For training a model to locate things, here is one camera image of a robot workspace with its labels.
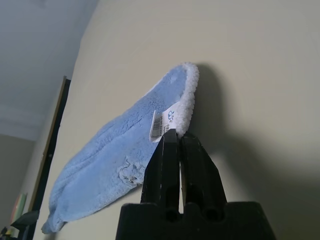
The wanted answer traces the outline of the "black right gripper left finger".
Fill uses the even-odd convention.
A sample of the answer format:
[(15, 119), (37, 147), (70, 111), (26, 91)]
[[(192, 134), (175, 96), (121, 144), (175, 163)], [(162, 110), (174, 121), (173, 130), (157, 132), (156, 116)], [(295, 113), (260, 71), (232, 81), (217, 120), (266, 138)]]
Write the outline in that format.
[(176, 130), (167, 131), (147, 164), (141, 193), (142, 204), (155, 204), (166, 211), (179, 210), (180, 160)]

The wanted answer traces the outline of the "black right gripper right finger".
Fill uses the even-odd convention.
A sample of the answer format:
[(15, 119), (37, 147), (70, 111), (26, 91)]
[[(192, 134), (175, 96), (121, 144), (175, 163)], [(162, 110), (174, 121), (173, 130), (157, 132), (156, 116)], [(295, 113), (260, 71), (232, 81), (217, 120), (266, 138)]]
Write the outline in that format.
[(227, 199), (221, 177), (200, 140), (186, 133), (180, 150), (183, 205), (193, 203), (203, 213), (222, 213)]

